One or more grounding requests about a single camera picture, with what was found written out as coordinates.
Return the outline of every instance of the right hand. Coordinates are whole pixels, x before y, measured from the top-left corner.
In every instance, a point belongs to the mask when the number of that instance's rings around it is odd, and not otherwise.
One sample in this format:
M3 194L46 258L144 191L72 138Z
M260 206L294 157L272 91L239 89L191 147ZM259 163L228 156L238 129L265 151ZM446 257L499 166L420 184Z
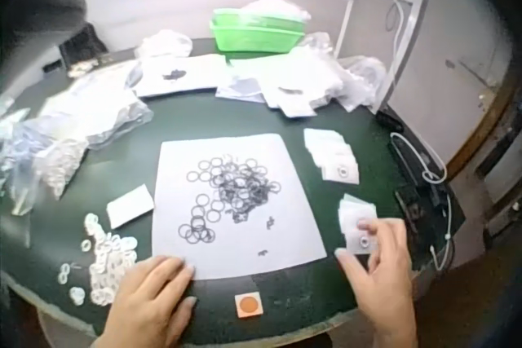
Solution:
M417 346L405 224L401 219L388 218L361 222L358 228L378 240L378 250L368 260L368 271L346 249L335 251L357 305L374 325L380 348Z

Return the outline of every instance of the small white card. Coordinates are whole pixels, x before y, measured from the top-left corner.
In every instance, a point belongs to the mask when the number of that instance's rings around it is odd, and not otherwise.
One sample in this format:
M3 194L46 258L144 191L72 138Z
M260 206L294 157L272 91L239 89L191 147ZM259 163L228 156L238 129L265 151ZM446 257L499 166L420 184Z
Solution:
M343 159L345 156L352 157L356 163L352 148L345 143L323 143L308 151L312 154L313 163L317 167L326 166L330 160Z
M357 228L357 223L362 219L366 221L377 219L377 209L374 204L345 194L339 203L338 216L349 253L370 254L377 250L377 238Z
M313 128L305 128L304 145L306 146L307 150L312 150L317 144L326 142L344 144L344 138L334 130L316 130Z
M145 185L137 187L107 204L108 219L115 229L154 209L154 201Z

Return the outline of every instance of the round table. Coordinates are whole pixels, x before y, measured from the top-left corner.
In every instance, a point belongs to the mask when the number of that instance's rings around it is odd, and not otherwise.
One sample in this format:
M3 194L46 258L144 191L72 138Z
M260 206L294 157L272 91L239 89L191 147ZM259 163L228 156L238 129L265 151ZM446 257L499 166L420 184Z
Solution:
M37 112L46 97L69 83L64 73L54 73L27 89L15 105ZM289 119L264 104L216 99L213 90L161 96L146 102L154 111L153 120L106 148L89 151L61 200L54 200L49 192L40 192L29 214L14 217L9 214L11 201L2 199L2 278L28 301L66 324L88 333L101 333L108 307L96 306L88 298L76 307L69 298L73 286L83 287L87 295L90 292L88 266L94 254L80 249L86 238L85 215L99 215L104 230L111 231L107 203L143 183L153 194L162 142L277 133L294 162L328 257L282 271L193 282L188 294L198 297L198 303L184 342L197 346L247 341L280 345L323 333L349 319L356 301L333 255L344 242L338 226L338 203L347 192L374 203L378 216L401 216L393 191L405 184L387 147L388 132L374 116L365 108L347 113L333 102L318 109L316 117ZM303 129L307 127L335 130L344 136L359 164L360 185L321 179L320 170L304 147ZM437 248L441 249L446 223L443 219L437 221ZM462 216L457 216L453 228L461 223ZM113 232L137 238L136 251L142 260L151 255L151 228L149 213ZM429 254L412 256L417 268L430 260ZM75 262L82 269L72 269L69 282L59 285L57 276L64 262ZM234 296L254 291L260 292L264 314L238 319Z

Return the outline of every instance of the pile of rings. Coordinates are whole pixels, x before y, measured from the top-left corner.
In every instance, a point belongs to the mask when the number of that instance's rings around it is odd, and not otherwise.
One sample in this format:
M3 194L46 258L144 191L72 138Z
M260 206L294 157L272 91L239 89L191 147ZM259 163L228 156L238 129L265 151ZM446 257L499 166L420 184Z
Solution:
M246 222L252 209L267 204L268 195L281 190L278 182L268 181L267 168L258 165L255 159L238 164L231 156L216 157L200 161L197 167L200 171L188 172L187 181L209 183L214 188L214 197L210 200L206 194L198 195L190 224L179 226L179 236L189 244L213 242L215 232L206 226L207 222L219 222L223 212L231 214L235 223Z

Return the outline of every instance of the stack of white cards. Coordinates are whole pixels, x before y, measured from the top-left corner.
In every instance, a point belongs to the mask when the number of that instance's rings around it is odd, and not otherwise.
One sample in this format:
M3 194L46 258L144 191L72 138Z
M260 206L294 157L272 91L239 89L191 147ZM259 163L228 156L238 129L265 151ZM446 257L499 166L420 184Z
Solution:
M339 203L339 226L346 239L346 249L352 254L369 254L377 249L377 240L369 236L366 231L357 228L360 220L371 221L377 219L377 210L374 204L357 199L348 194Z
M359 184L359 165L349 144L334 130L304 130L304 145L325 181Z

